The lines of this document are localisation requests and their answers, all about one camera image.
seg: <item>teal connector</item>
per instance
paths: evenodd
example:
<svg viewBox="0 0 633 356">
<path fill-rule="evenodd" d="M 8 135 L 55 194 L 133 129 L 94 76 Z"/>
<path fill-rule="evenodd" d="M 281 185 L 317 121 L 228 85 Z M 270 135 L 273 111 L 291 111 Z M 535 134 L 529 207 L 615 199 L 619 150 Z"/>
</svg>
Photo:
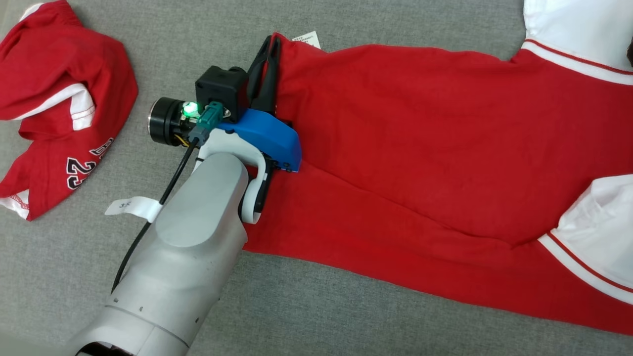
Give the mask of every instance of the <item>teal connector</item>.
<svg viewBox="0 0 633 356">
<path fill-rule="evenodd" d="M 211 130 L 220 125 L 223 117 L 224 106 L 217 101 L 212 101 L 197 119 L 196 126 L 190 131 L 189 142 L 193 142 L 195 138 L 198 138 L 197 145 L 199 147 L 204 145 L 211 134 Z"/>
</svg>

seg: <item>jersey number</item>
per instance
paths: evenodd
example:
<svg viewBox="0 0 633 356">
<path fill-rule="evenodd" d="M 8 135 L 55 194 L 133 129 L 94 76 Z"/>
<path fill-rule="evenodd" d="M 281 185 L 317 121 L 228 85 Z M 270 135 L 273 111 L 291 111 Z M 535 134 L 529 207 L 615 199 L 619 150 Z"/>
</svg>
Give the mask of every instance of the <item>jersey number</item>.
<svg viewBox="0 0 633 356">
<path fill-rule="evenodd" d="M 98 149 L 91 149 L 90 153 L 101 158 L 105 154 L 105 152 L 108 150 L 108 148 L 110 148 L 112 141 L 114 141 L 113 138 L 108 139 L 108 141 L 104 143 L 103 145 L 101 145 L 101 147 L 99 147 Z"/>
<path fill-rule="evenodd" d="M 82 164 L 74 158 L 68 158 L 68 163 L 66 164 L 66 173 L 70 174 L 68 176 L 68 187 L 72 190 L 79 188 L 81 183 L 84 182 L 83 179 L 79 179 L 79 173 L 88 175 L 95 167 L 97 167 L 96 162 L 85 162 Z"/>
</svg>

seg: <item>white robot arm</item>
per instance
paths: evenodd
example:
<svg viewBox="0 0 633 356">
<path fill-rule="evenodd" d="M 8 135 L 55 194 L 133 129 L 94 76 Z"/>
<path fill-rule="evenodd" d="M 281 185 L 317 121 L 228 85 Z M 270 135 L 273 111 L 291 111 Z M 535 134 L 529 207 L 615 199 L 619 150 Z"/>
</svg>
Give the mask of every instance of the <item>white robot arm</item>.
<svg viewBox="0 0 633 356">
<path fill-rule="evenodd" d="M 165 205 L 130 259 L 105 308 L 68 343 L 69 355 L 185 355 L 219 299 L 256 222 L 244 163 L 263 155 L 237 134 L 213 130 L 191 177 Z"/>
</svg>

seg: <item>green led light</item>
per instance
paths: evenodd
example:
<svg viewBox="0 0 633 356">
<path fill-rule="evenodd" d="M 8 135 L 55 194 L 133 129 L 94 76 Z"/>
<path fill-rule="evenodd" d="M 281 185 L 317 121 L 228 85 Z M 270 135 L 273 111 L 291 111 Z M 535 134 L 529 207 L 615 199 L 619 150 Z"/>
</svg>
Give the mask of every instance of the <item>green led light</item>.
<svg viewBox="0 0 633 356">
<path fill-rule="evenodd" d="M 192 101 L 185 103 L 182 107 L 182 113 L 185 114 L 186 117 L 199 116 L 197 112 L 197 104 Z"/>
</svg>

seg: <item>clothing label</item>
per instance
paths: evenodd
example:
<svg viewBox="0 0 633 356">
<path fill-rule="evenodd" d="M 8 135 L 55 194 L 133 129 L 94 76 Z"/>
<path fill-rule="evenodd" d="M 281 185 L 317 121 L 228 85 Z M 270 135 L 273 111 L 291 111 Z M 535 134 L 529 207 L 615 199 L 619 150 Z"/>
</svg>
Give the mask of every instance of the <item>clothing label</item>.
<svg viewBox="0 0 633 356">
<path fill-rule="evenodd" d="M 312 31 L 309 34 L 305 34 L 292 39 L 293 41 L 301 41 L 309 44 L 310 46 L 321 49 L 321 44 L 318 42 L 317 32 Z"/>
<path fill-rule="evenodd" d="M 120 199 L 112 202 L 106 210 L 106 215 L 118 215 L 128 213 L 142 217 L 149 222 L 154 222 L 163 205 L 158 200 L 146 198 L 144 196 L 135 196 L 129 199 Z"/>
</svg>

